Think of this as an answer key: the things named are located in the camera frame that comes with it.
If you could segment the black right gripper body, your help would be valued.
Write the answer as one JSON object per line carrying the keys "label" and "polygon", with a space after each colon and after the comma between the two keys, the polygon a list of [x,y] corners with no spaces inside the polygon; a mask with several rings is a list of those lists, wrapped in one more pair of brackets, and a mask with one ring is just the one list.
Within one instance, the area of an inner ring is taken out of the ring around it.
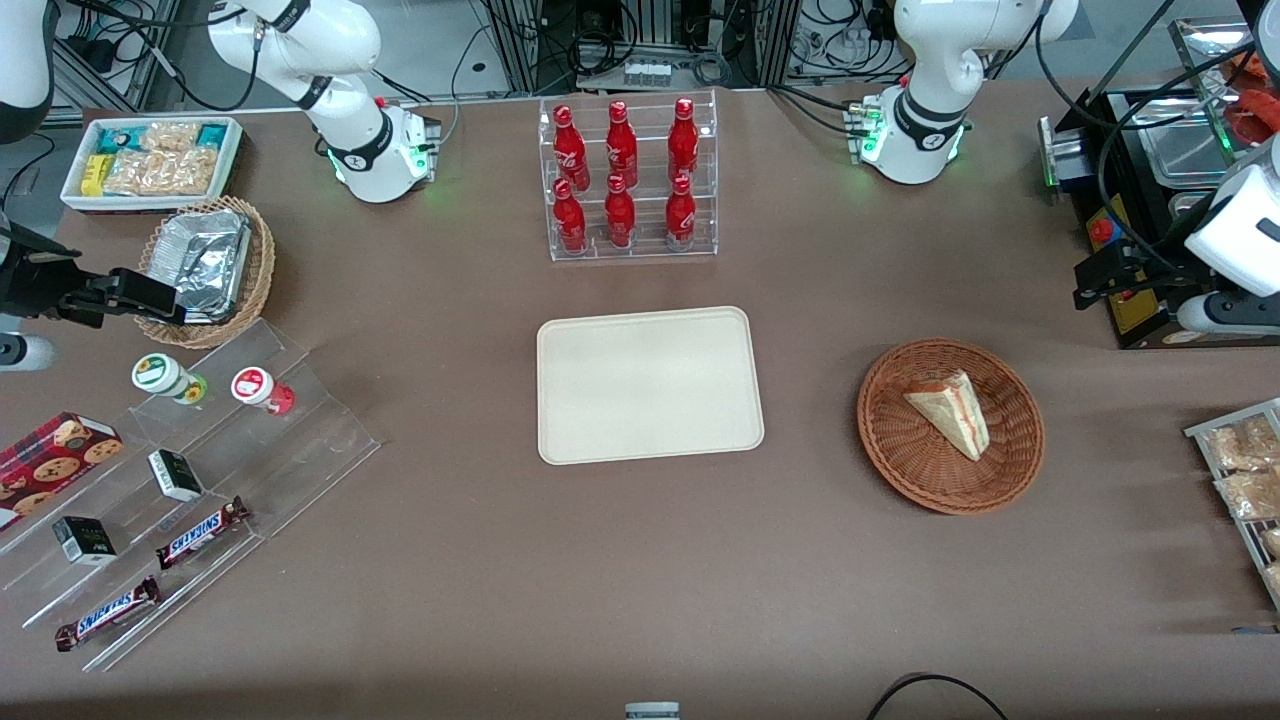
{"label": "black right gripper body", "polygon": [[1,313],[35,318],[55,307],[82,286],[76,259],[68,249],[23,225],[3,227]]}

